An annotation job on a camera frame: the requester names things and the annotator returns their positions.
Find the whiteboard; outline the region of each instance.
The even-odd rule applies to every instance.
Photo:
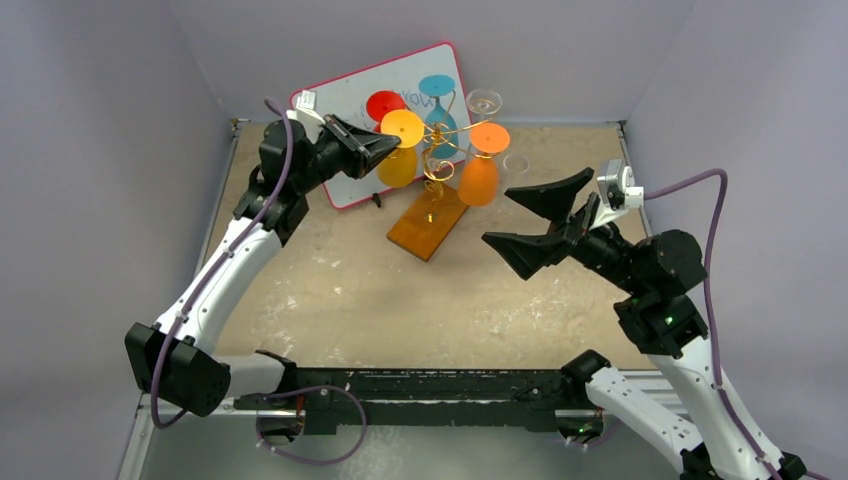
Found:
[[[410,110],[424,119],[433,110],[435,101],[418,90],[418,82],[426,76],[436,74],[447,75],[456,83],[456,100],[449,112],[456,120],[457,127],[470,125],[459,64],[453,46],[449,43],[433,45],[318,85],[298,89],[292,94],[290,103],[294,108],[300,92],[310,90],[315,92],[315,111],[319,114],[332,113],[352,125],[372,130],[376,122],[365,111],[365,102],[371,94],[380,90],[393,90],[403,97]],[[444,108],[448,108],[450,99],[451,95],[441,97]],[[467,149],[468,137],[468,131],[460,132],[457,145]],[[423,142],[416,148],[420,154],[424,148]],[[465,160],[465,153],[458,151],[448,160],[453,163],[461,162]],[[419,162],[416,178],[423,175]],[[324,189],[330,203],[337,209],[344,209],[370,200],[374,193],[387,192],[391,187],[377,178],[377,170],[374,169],[360,180],[339,173],[324,183]]]

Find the red disc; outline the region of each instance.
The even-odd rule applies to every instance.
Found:
[[[391,90],[380,90],[368,97],[368,101],[365,102],[365,110],[375,122],[382,122],[387,113],[404,108],[406,108],[406,102],[403,101],[403,97]]]

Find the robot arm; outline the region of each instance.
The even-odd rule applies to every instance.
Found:
[[[592,403],[607,408],[632,426],[676,468],[686,474],[703,474],[703,478],[710,478],[709,472],[713,472],[724,479],[765,480],[772,477],[765,466],[768,463],[783,479],[800,478],[806,471],[800,459],[774,446],[732,385],[725,382],[722,388],[739,420],[754,433],[765,452],[764,458],[758,458],[713,386],[715,366],[708,341],[710,332],[686,296],[707,275],[694,237],[671,230],[634,245],[621,236],[614,223],[603,223],[611,216],[604,213],[607,205],[618,208],[618,215],[628,208],[628,192],[636,199],[632,205],[640,204],[643,198],[641,189],[636,190],[629,180],[621,182],[632,179],[622,165],[620,161],[608,162],[604,167],[607,173],[598,178],[600,190],[610,202],[602,205],[601,198],[593,192],[586,205],[574,214],[571,208],[577,193],[594,176],[591,169],[560,182],[507,190],[508,197],[549,220],[550,227],[545,235],[486,233],[483,240],[525,280],[542,267],[571,256],[631,295],[615,304],[619,325],[668,379],[694,426],[685,428],[689,433],[684,433],[680,431],[680,425],[685,424],[680,422],[682,419],[663,412],[659,405],[650,405],[647,397],[635,390],[622,391],[620,375],[605,360],[596,361],[592,368],[577,369],[579,375],[572,374],[573,383],[578,385],[576,388],[585,389],[584,395]],[[674,429],[675,423],[680,423],[678,429]],[[693,450],[691,447],[699,438],[705,448],[696,446]]]
[[[231,248],[233,240],[260,214],[282,176],[287,137],[279,121],[265,130],[259,147],[260,165],[251,173],[248,189],[215,253],[152,326],[136,323],[124,339],[136,383],[149,393],[166,332],[174,322],[183,322],[168,350],[159,393],[198,416],[208,415],[227,397],[274,392],[285,380],[289,362],[269,352],[214,358],[212,352],[224,324],[259,271],[286,245],[309,211],[306,194],[339,172],[352,178],[365,176],[400,144],[395,136],[359,129],[334,115],[320,117],[299,107],[286,112],[291,119],[293,148],[288,176],[261,221],[237,248]],[[175,315],[209,272],[214,273],[191,310]]]

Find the gray wall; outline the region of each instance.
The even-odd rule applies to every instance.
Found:
[[[117,475],[227,125],[164,0],[0,2],[0,478]]]
[[[171,3],[230,116],[269,118],[264,95],[447,40],[503,119],[597,122],[633,111],[694,0]]]
[[[784,450],[848,459],[848,3],[698,1],[627,128],[653,190],[730,173],[714,300],[726,368]],[[706,238],[717,181],[649,205]]]

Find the yellow disc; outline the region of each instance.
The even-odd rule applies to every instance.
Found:
[[[410,148],[424,138],[424,122],[409,110],[394,110],[383,117],[380,131],[400,137],[398,148]]]
[[[497,123],[481,123],[471,129],[471,145],[483,153],[500,153],[509,146],[509,132]]]

